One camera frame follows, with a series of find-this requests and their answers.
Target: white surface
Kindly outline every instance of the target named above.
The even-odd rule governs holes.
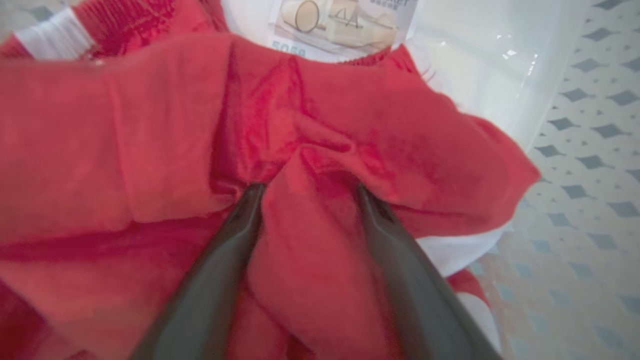
[[[486,233],[466,236],[425,236],[416,240],[440,275],[448,277],[486,254],[510,227],[511,222],[508,222]]]
[[[223,0],[230,29],[266,45],[273,0]],[[587,0],[428,0],[412,42],[462,109],[528,150],[578,36]]]
[[[457,293],[456,295],[471,317],[476,321],[476,324],[486,336],[486,339],[493,345],[493,348],[499,354],[502,354],[500,334],[498,333],[498,327],[495,324],[489,307],[477,296],[468,293]]]

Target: clothing pile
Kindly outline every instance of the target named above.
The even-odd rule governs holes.
[[[89,0],[19,31],[0,108],[0,359],[126,359],[252,183],[229,358],[399,359],[358,184],[484,300],[460,270],[539,177],[406,47],[308,61],[228,32],[217,0]]]

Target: white fabric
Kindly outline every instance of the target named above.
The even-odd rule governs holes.
[[[505,231],[508,222],[486,233],[466,236],[427,236],[417,239],[422,250],[443,277],[459,272],[486,254]]]
[[[15,36],[39,60],[73,60],[95,44],[71,8],[49,20],[18,30]]]
[[[502,355],[502,347],[500,345],[500,334],[495,324],[493,315],[489,307],[477,296],[469,293],[457,293],[458,300],[467,309],[467,312],[476,321],[480,330],[484,333],[493,348]]]

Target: gray diamond pattern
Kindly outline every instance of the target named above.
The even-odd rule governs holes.
[[[582,185],[562,186],[562,189],[569,195],[569,199],[581,199],[583,197],[589,197]]]
[[[568,262],[575,275],[580,279],[592,279],[594,278],[593,272],[591,271],[591,267],[587,264],[574,263],[573,261]]]
[[[53,12],[46,6],[38,6],[37,8],[26,10],[30,13],[37,21],[44,21],[53,15]]]
[[[640,315],[640,297],[618,294],[627,311]]]
[[[620,5],[621,3],[624,3],[625,1],[628,1],[628,0],[605,0],[605,1],[602,1],[601,3],[597,3],[594,6],[597,8],[603,8],[604,10],[611,10],[616,6]]]
[[[638,72],[640,71],[640,56],[629,62],[622,63],[621,65],[630,68],[634,72]]]
[[[600,250],[613,250],[618,248],[616,242],[613,241],[613,237],[609,234],[588,233],[587,235],[591,238],[591,240],[593,240],[593,243],[596,244],[596,246]]]
[[[640,217],[640,213],[636,206],[630,201],[625,202],[608,202],[607,205],[621,218]]]
[[[622,134],[627,135],[627,133],[620,131],[620,129],[615,124],[592,127],[592,129],[595,130],[598,134],[600,134],[600,136],[602,136],[605,139],[612,138],[616,135],[622,135]]]
[[[594,168],[599,168],[599,167],[610,167],[605,163],[603,163],[602,159],[600,159],[600,157],[597,155],[587,156],[585,158],[576,158],[576,159],[578,159],[578,161],[580,161],[589,170]]]
[[[592,39],[595,42],[598,42],[598,41],[608,37],[611,34],[615,34],[615,33],[613,33],[612,31],[610,31],[607,28],[600,28],[600,29],[597,29],[596,31],[594,31],[592,33],[589,33],[587,35],[583,35],[582,37],[589,38],[589,39]]]
[[[547,158],[550,158],[551,156],[564,155],[562,152],[559,152],[558,149],[556,149],[556,147],[553,145],[537,147],[536,150],[540,151],[540,153],[542,153],[542,155]]]
[[[573,122],[571,122],[571,120],[569,120],[566,117],[563,117],[561,119],[557,119],[557,120],[549,120],[549,122],[556,127],[556,129],[558,129],[559,131],[568,129],[569,127],[580,127],[576,124],[574,124]]]
[[[635,170],[627,170],[627,172],[633,176],[638,183],[640,183],[640,168]]]
[[[629,90],[619,92],[615,95],[607,96],[607,98],[613,100],[620,106],[629,105],[630,103],[638,100],[638,97]]]
[[[564,97],[571,100],[571,102],[576,102],[589,96],[589,94],[584,92],[581,88],[576,88],[568,92],[562,92],[560,94],[564,95]]]
[[[540,254],[551,254],[553,252],[547,240],[531,240],[531,245]]]
[[[572,65],[572,67],[575,67],[576,69],[580,69],[583,72],[589,72],[601,66],[605,66],[605,64],[598,63],[593,58],[588,58],[587,60],[580,61],[579,63]]]
[[[599,325],[594,326],[593,330],[604,345],[610,348],[623,348],[625,346],[620,336],[613,330]]]
[[[564,213],[547,214],[554,226],[571,226]]]

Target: tiled floor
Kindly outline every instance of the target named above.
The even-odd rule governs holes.
[[[0,38],[64,5],[0,0]],[[507,359],[640,359],[639,97],[640,0],[593,0],[529,153],[543,179],[471,266]]]

